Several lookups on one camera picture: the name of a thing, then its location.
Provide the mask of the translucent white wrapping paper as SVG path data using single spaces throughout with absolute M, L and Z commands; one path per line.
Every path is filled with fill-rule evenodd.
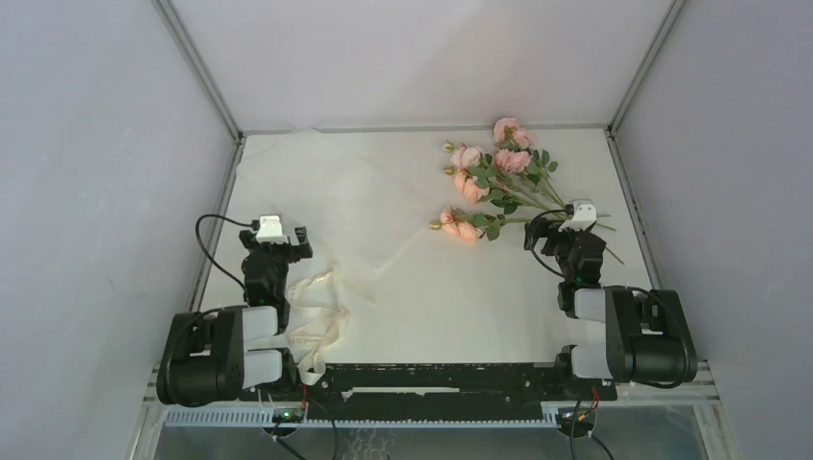
M 306 226 L 348 289 L 395 309 L 428 299 L 416 242 L 447 192 L 444 159 L 417 132 L 254 134 L 238 179 Z

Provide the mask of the pink fake rose stem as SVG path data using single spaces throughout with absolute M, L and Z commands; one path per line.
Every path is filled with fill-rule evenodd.
M 499 238 L 507 225 L 527 224 L 532 218 L 508 217 L 502 214 L 469 213 L 460 208 L 446 207 L 429 222 L 429 229 L 444 232 L 466 243 L 482 239 L 492 242 Z
M 545 149 L 535 149 L 529 147 L 521 149 L 514 141 L 506 141 L 498 145 L 494 152 L 487 152 L 480 147 L 466 144 L 453 144 L 446 142 L 442 150 L 450 156 L 448 166 L 470 170 L 475 174 L 475 167 L 495 168 L 497 171 L 519 174 L 535 174 L 540 177 L 547 176 L 547 182 L 555 190 L 555 193 L 563 200 L 556 191 L 552 176 L 557 171 L 559 163 L 555 161 L 551 154 Z
M 555 188 L 553 175 L 559 163 L 551 153 L 535 145 L 531 132 L 517 119 L 505 117 L 493 126 L 494 150 L 479 156 L 469 178 L 481 190 L 479 202 L 497 209 L 484 218 L 480 236 L 494 241 L 503 227 L 520 223 L 514 216 L 520 209 L 538 211 L 555 222 L 564 222 L 575 212 Z
M 552 211 L 553 220 L 565 219 L 563 209 L 566 203 L 555 193 L 552 186 L 546 181 L 547 176 L 540 177 L 525 172 L 513 174 L 497 171 L 497 169 L 475 167 L 475 174 L 470 170 L 448 166 L 444 173 L 453 180 L 453 185 L 462 196 L 471 203 L 487 202 L 500 208 L 501 213 L 496 215 L 466 214 L 455 209 L 455 219 L 461 221 L 463 216 L 474 227 L 484 228 L 485 220 L 488 226 L 502 227 L 507 223 L 519 223 L 519 218 L 508 218 L 520 207 L 529 207 L 542 211 Z

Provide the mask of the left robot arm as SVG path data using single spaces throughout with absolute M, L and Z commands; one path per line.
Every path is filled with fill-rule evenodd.
M 156 378 L 162 403 L 201 407 L 235 401 L 256 386 L 278 400 L 297 392 L 301 381 L 289 347 L 255 343 L 289 325 L 290 265 L 313 255 L 306 227 L 294 233 L 296 243 L 262 241 L 256 232 L 241 231 L 247 251 L 241 264 L 244 302 L 174 316 Z

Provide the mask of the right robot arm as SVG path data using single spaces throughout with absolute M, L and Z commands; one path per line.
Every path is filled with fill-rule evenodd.
M 553 377 L 560 395 L 580 398 L 593 380 L 660 389 L 694 380 L 698 358 L 676 291 L 602 284 L 605 241 L 544 216 L 525 224 L 523 247 L 559 278 L 560 311 L 604 329 L 603 342 L 569 345 L 559 354 Z

